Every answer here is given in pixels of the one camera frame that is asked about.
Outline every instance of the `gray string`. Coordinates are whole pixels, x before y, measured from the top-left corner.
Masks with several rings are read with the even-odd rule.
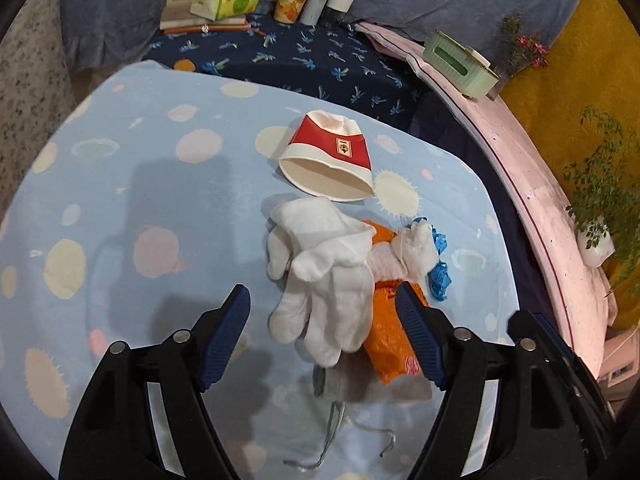
[[[348,415],[345,417],[345,420],[347,421],[348,424],[355,426],[359,430],[367,431],[368,433],[383,433],[389,436],[389,443],[386,445],[385,449],[380,451],[380,455],[379,455],[380,458],[382,458],[386,452],[391,451],[396,445],[396,434],[393,432],[393,430],[384,430],[383,428],[372,428],[371,426],[365,426],[364,424],[361,424],[356,420],[353,420]]]
[[[283,460],[282,462],[285,465],[289,465],[292,467],[295,467],[296,469],[298,469],[299,471],[302,472],[308,472],[308,471],[313,471],[315,469],[318,469],[322,463],[324,462],[324,459],[326,458],[326,454],[329,451],[329,448],[331,447],[331,444],[334,443],[335,440],[335,434],[338,433],[338,430],[340,429],[341,425],[342,425],[342,420],[344,418],[344,409],[346,408],[346,402],[340,402],[338,400],[334,400],[334,402],[331,403],[331,412],[329,414],[329,423],[326,426],[326,434],[324,436],[324,447],[322,448],[322,453],[320,454],[320,458],[318,459],[318,461],[313,464],[313,465],[304,465],[301,464],[300,462],[297,462],[295,460]],[[338,417],[337,417],[337,421],[335,423],[335,428],[332,429],[332,423],[334,421],[334,413],[336,412],[336,410],[338,410]]]
[[[285,465],[295,467],[296,469],[302,472],[314,471],[318,469],[324,463],[324,459],[326,458],[327,453],[329,452],[329,448],[334,443],[335,436],[338,433],[338,430],[340,430],[340,427],[342,426],[343,422],[346,422],[347,424],[351,424],[352,426],[358,428],[359,430],[367,431],[368,433],[387,434],[389,436],[390,442],[389,444],[387,444],[385,449],[383,449],[380,452],[380,458],[382,458],[382,456],[386,452],[391,451],[394,448],[394,446],[396,445],[396,434],[392,430],[372,428],[370,426],[366,426],[365,424],[361,424],[353,420],[350,416],[344,415],[345,408],[346,408],[346,402],[340,402],[338,400],[334,400],[334,402],[331,403],[331,412],[329,413],[329,422],[327,424],[326,434],[324,436],[324,446],[322,447],[322,453],[320,454],[320,458],[315,464],[304,465],[304,464],[301,464],[300,462],[297,462],[296,460],[283,460],[282,462]],[[336,411],[338,415],[337,415],[337,421],[334,427],[333,421],[334,421],[334,414]]]

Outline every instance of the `blue gripper pad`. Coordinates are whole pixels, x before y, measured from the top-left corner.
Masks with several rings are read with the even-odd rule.
[[[218,328],[202,352],[202,370],[198,382],[204,390],[208,390],[213,383],[222,378],[231,354],[236,348],[251,310],[249,290],[242,286],[234,297],[230,296],[229,303],[225,301],[221,310],[224,312],[221,312],[222,318]]]
[[[396,313],[402,328],[411,343],[422,373],[437,387],[444,385],[446,374],[442,347],[433,335],[422,310],[426,310],[420,299],[407,283],[396,289]]]
[[[567,343],[564,342],[564,339],[560,337],[559,333],[551,326],[544,314],[533,312],[532,315],[546,334],[556,344],[558,349],[562,352],[562,355],[564,355],[573,366],[575,364],[574,352],[567,346]]]

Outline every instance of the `metal screw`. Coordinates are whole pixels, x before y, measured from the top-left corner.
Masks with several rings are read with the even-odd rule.
[[[457,328],[453,331],[453,335],[459,341],[469,341],[471,339],[471,332],[466,328]]]
[[[533,339],[526,337],[520,342],[520,346],[522,346],[527,352],[531,352],[536,349],[536,342],[533,341]]]
[[[191,332],[188,330],[178,330],[178,332],[174,334],[174,341],[177,343],[186,343],[190,337]]]
[[[115,343],[111,343],[109,346],[109,352],[112,354],[119,354],[125,349],[125,345],[122,341],[116,341]]]

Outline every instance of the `can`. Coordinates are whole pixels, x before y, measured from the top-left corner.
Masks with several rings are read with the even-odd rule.
[[[306,0],[278,0],[273,19],[280,23],[295,23]]]

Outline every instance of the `white pot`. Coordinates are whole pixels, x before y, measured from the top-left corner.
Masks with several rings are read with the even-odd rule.
[[[599,267],[604,263],[604,260],[609,258],[616,250],[613,246],[613,240],[606,232],[600,237],[597,247],[591,246],[587,249],[587,233],[578,232],[576,235],[578,241],[578,248],[580,249],[580,256],[587,267]]]

